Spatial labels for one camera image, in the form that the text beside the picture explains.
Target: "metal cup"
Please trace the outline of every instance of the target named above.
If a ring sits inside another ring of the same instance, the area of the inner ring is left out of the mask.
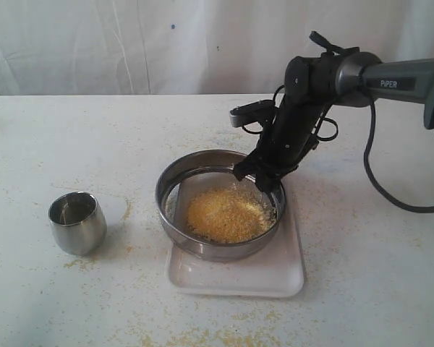
[[[51,204],[48,210],[53,236],[63,251],[86,255],[106,237],[106,220],[92,194],[72,192]]]

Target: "white curtain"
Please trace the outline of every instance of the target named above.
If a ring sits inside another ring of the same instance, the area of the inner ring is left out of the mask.
[[[434,57],[434,0],[0,0],[0,95],[271,93],[311,30]]]

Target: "white tray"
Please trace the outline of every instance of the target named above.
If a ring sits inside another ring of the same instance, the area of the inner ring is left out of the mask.
[[[264,249],[243,260],[206,262],[171,245],[166,278],[178,292],[217,296],[284,298],[304,285],[299,240],[290,204],[279,230]]]

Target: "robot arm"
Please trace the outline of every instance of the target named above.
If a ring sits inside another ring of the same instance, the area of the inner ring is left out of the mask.
[[[262,192],[296,170],[306,154],[324,140],[318,130],[332,105],[366,107],[370,98],[422,103],[425,128],[434,129],[434,59],[383,63],[357,47],[332,45],[316,32],[310,38],[326,52],[318,58],[297,56],[289,62],[279,107],[273,98],[230,111],[233,127],[254,122],[263,127],[256,148],[234,167],[239,180],[255,176]]]

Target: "white table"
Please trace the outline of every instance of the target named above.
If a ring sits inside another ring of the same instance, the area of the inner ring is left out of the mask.
[[[339,138],[285,181],[307,271],[297,296],[169,287],[158,175],[192,151],[251,151],[257,138],[231,128],[228,111],[266,96],[1,97],[0,346],[434,346],[434,215],[404,212],[371,187],[368,108],[333,108]],[[371,161],[397,197],[434,203],[422,106],[378,102]],[[51,202],[78,189],[110,225],[82,260],[57,247],[47,221]]]

